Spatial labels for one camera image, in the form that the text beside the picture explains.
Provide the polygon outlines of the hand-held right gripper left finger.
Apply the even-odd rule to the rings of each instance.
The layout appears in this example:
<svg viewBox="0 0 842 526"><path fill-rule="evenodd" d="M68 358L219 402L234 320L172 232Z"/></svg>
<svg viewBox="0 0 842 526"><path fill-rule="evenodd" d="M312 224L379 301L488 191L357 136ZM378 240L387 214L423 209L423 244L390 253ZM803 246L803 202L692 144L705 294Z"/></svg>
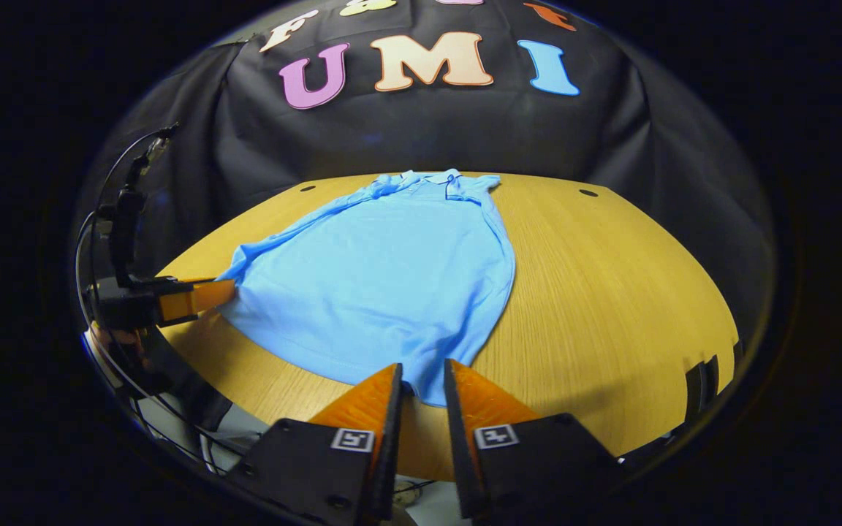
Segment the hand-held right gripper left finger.
<svg viewBox="0 0 842 526"><path fill-rule="evenodd" d="M307 422L277 420L245 454L245 492L306 524L390 519L401 406L395 363Z"/></svg>

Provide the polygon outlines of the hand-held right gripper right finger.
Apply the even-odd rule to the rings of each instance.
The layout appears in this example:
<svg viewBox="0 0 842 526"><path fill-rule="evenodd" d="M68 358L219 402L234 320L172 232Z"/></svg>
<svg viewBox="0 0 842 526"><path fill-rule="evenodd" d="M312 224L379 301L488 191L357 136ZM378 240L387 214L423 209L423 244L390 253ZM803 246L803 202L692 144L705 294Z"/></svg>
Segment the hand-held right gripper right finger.
<svg viewBox="0 0 842 526"><path fill-rule="evenodd" d="M623 482L623 466L570 413L542 416L481 373L444 363L462 517L575 522Z"/></svg>

